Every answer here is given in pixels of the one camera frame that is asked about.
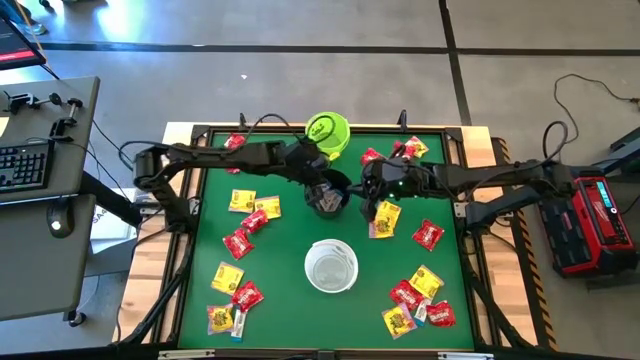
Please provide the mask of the red black power station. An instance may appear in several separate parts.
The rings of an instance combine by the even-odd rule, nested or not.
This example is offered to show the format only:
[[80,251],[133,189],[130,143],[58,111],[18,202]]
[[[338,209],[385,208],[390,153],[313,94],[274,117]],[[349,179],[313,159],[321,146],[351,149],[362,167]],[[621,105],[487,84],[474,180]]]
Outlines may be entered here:
[[640,254],[604,173],[571,169],[576,193],[538,205],[554,271],[562,277],[617,275],[637,268]]

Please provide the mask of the green table mat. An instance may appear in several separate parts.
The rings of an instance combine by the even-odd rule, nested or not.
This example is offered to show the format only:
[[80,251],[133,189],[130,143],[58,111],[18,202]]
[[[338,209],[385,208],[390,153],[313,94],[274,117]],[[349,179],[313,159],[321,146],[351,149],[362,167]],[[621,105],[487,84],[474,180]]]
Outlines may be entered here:
[[[211,287],[221,262],[233,257],[223,237],[236,230],[242,215],[228,210],[233,189],[279,196],[282,216],[250,236],[255,248],[236,264],[244,280],[253,281],[264,300],[247,314],[242,345],[246,348],[323,349],[469,349],[473,345],[463,272],[455,239],[452,206],[447,199],[404,198],[394,236],[371,239],[352,199],[336,218],[319,217],[304,201],[302,188],[277,176],[260,177],[211,170],[206,176],[203,208],[188,294],[179,335],[181,348],[229,348],[227,333],[209,335],[207,307],[226,305],[227,294]],[[433,251],[412,239],[423,220],[444,229]],[[304,259],[311,245],[338,239],[356,253],[359,275],[353,287],[326,294],[307,280]],[[425,325],[397,339],[387,330],[382,312],[392,308],[391,289],[425,265],[444,282],[438,300],[452,306],[456,324]]]

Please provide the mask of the grey computer desk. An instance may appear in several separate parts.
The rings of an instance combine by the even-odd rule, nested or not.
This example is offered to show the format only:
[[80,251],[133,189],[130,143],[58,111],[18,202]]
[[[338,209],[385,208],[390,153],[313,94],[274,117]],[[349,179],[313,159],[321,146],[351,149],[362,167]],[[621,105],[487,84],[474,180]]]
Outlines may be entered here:
[[[60,313],[70,324],[81,324],[85,317],[77,308],[95,206],[132,226],[142,221],[128,198],[84,169],[92,154],[89,140],[99,87],[96,76],[0,85],[0,115],[8,117],[0,133],[0,147],[51,140],[52,124],[69,114],[67,101],[77,98],[83,102],[75,115],[77,125],[67,130],[74,141],[51,140],[54,154],[47,187],[0,193],[0,321]],[[13,115],[4,112],[5,92],[32,93],[40,100],[57,93],[62,105],[22,107]],[[49,231],[46,214],[50,204],[62,198],[72,202],[74,230],[65,238],[56,238]]]

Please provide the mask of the white plastic bucket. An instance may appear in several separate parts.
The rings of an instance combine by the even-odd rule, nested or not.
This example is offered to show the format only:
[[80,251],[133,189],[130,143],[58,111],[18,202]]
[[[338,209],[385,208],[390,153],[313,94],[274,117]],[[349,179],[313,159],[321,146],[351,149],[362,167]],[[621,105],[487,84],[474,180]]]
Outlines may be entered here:
[[304,260],[305,275],[310,284],[327,294],[349,290],[359,273],[353,249],[338,239],[324,239],[311,245]]

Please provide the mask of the black computer mouse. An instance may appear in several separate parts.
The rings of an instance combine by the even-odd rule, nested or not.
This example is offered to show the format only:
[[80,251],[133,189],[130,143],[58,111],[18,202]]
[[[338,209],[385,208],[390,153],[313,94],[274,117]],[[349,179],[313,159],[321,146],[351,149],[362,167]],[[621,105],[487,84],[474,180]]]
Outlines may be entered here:
[[74,230],[72,202],[68,198],[53,201],[47,209],[46,222],[52,236],[65,238]]

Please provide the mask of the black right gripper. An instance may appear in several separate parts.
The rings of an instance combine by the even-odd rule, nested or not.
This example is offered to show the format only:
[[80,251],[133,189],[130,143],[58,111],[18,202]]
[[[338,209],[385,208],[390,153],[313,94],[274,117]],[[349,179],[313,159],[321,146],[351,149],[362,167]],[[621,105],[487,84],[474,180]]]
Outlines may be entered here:
[[367,222],[377,214],[379,199],[427,197],[429,175],[417,165],[400,160],[374,159],[362,170],[362,184],[351,184],[352,195],[365,195],[360,212]]

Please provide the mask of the dark metal stand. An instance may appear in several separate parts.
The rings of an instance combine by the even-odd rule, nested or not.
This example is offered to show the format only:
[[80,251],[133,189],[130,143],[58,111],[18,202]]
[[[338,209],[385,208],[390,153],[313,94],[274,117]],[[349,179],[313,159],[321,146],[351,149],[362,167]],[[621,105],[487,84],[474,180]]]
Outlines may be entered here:
[[640,161],[640,126],[612,143],[609,154],[595,166],[608,174],[637,161]]

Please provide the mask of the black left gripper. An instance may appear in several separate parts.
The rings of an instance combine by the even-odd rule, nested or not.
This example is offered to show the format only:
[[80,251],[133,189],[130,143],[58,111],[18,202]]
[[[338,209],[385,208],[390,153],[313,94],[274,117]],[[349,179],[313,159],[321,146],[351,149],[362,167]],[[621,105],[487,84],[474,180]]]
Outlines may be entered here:
[[323,199],[325,208],[337,208],[341,203],[341,192],[327,188],[323,194],[320,184],[326,182],[324,172],[330,167],[329,156],[314,144],[294,143],[283,150],[284,169],[282,176],[307,187],[307,205],[318,208]]

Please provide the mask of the black flat screen monitor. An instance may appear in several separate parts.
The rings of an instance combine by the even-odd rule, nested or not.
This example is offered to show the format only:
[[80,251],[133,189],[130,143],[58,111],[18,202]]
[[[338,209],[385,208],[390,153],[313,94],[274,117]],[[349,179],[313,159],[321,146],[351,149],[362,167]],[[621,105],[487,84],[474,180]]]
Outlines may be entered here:
[[8,20],[0,16],[0,71],[44,65],[44,56]]

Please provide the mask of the lime green plastic bucket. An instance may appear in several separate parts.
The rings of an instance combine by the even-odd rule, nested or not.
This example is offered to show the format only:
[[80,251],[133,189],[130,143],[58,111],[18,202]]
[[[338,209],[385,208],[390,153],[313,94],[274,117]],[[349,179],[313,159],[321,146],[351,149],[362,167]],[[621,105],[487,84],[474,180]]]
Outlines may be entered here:
[[321,112],[309,119],[305,135],[330,159],[338,158],[350,140],[348,120],[336,112]]

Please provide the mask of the yellow Sour Patch candy pack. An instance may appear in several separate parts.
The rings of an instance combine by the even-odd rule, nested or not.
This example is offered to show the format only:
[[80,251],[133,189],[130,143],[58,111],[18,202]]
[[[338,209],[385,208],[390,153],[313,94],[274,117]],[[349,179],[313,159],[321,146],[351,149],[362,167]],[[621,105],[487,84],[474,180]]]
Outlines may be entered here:
[[425,265],[421,265],[409,280],[410,285],[425,298],[433,300],[445,282]]
[[254,190],[233,189],[228,210],[230,212],[253,213],[257,192]]
[[397,220],[390,216],[376,217],[369,223],[369,237],[371,239],[384,239],[394,236]]
[[222,293],[233,295],[240,286],[244,271],[234,265],[221,262],[216,270],[211,287]]
[[231,332],[234,326],[233,305],[211,305],[207,307],[209,335]]
[[417,328],[408,307],[404,303],[383,311],[382,318],[393,339],[397,339]]
[[429,148],[417,136],[412,136],[405,142],[405,157],[421,158],[428,151]]
[[396,223],[401,213],[401,208],[389,201],[382,201],[377,206],[376,221]]
[[268,219],[280,218],[282,216],[280,197],[269,196],[257,198],[255,200],[255,210],[263,210]]

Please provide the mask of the black desk clamp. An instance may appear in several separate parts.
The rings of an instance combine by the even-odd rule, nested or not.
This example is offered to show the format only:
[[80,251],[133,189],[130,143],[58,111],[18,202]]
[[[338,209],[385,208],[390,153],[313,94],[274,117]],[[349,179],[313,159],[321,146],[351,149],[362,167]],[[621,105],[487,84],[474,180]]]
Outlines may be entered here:
[[4,112],[9,112],[13,115],[17,115],[22,107],[27,107],[30,109],[39,109],[42,105],[51,103],[53,105],[61,106],[62,99],[57,93],[50,93],[47,99],[40,100],[32,93],[21,93],[10,95],[5,92],[7,96],[7,106],[4,109]]
[[83,107],[83,102],[77,98],[70,98],[67,101],[70,106],[69,114],[66,117],[56,120],[49,132],[49,138],[56,142],[73,142],[74,138],[67,133],[67,130],[77,125],[75,115],[78,109]]

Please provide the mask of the silver metal bracket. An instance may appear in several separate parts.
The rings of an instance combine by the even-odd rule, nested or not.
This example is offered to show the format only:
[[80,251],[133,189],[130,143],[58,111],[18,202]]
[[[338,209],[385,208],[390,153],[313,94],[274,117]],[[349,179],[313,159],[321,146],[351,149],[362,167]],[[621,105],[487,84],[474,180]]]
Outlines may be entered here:
[[438,360],[495,360],[490,353],[476,352],[439,352]]
[[158,353],[158,360],[197,360],[215,357],[213,349],[166,350]]

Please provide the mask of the black plastic bucket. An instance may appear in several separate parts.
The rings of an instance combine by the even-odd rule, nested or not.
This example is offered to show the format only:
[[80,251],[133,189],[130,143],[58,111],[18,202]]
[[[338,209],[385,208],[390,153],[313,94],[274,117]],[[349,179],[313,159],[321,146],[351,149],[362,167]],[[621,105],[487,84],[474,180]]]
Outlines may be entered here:
[[[329,187],[339,190],[343,194],[343,200],[341,202],[341,206],[335,212],[325,212],[323,208],[323,202],[322,202],[323,199],[322,199],[319,201],[317,209],[313,209],[311,207],[310,208],[321,218],[325,218],[325,219],[336,218],[342,213],[342,211],[346,208],[346,206],[350,201],[351,194],[347,191],[347,187],[351,185],[352,182],[346,175],[333,169],[324,171],[323,176],[324,176],[324,179],[317,185],[320,185],[323,188],[323,194],[324,194],[324,191]],[[304,199],[306,204],[307,204],[307,187],[308,186],[304,187]]]

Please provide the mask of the black backlit keyboard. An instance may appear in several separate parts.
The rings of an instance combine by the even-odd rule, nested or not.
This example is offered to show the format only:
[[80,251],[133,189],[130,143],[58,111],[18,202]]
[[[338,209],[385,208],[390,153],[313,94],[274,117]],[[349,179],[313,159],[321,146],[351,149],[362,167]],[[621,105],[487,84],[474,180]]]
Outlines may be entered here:
[[53,154],[51,140],[0,147],[0,193],[46,188]]

